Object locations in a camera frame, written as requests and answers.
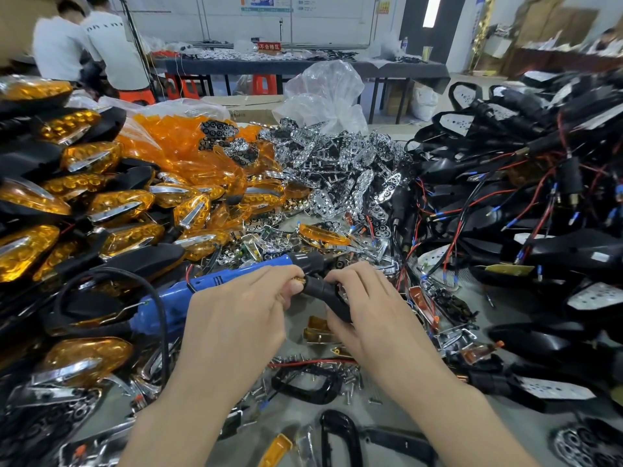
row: person's left hand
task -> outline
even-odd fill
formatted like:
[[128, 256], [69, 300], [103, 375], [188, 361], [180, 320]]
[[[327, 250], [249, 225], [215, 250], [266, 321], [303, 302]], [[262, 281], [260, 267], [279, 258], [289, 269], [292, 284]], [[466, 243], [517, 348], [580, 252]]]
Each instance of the person's left hand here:
[[179, 359], [163, 397], [216, 396], [233, 407], [285, 340], [284, 310], [303, 290], [300, 267], [266, 266], [192, 296]]

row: white t-shirt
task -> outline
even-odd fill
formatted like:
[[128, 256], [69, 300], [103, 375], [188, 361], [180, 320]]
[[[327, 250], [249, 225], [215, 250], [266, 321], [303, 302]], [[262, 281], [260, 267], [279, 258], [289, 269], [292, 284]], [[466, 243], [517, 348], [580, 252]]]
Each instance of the white t-shirt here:
[[56, 16], [40, 18], [32, 35], [32, 55], [39, 73], [44, 78], [77, 81], [80, 78], [80, 56], [89, 51], [93, 60], [101, 61], [99, 54], [84, 30], [77, 24]]
[[117, 90], [144, 90], [150, 81], [145, 74], [140, 55], [134, 45], [129, 27], [121, 16], [91, 11], [82, 22], [91, 44], [106, 63], [108, 82]]

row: red sign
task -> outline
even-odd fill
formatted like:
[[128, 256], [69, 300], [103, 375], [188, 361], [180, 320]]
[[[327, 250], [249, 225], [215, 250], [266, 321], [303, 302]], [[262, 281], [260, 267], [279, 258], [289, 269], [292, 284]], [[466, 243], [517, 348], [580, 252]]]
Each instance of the red sign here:
[[281, 51], [281, 43], [280, 42], [264, 42], [260, 41], [257, 43], [258, 50], [268, 50], [268, 51]]

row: hand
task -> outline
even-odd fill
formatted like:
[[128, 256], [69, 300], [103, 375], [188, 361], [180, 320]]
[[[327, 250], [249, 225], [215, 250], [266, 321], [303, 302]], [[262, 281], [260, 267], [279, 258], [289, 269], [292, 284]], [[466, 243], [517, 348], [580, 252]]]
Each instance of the hand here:
[[192, 296], [179, 360], [163, 395], [217, 395], [229, 413], [285, 340], [300, 267], [266, 266]]
[[347, 292], [353, 324], [341, 321], [327, 308], [331, 330], [348, 351], [402, 408], [417, 394], [427, 396], [425, 384], [457, 379], [441, 360], [412, 309], [385, 275], [359, 262], [327, 276]]

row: person's right hand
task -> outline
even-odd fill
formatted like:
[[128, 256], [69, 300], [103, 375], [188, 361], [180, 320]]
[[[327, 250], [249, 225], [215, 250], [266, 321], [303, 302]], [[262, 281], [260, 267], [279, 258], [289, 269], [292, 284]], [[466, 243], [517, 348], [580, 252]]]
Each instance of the person's right hand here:
[[404, 409], [416, 396], [430, 395], [432, 382], [456, 384], [412, 309], [380, 271], [363, 261], [333, 270], [330, 282], [347, 292], [353, 324], [327, 308], [331, 330], [378, 385]]

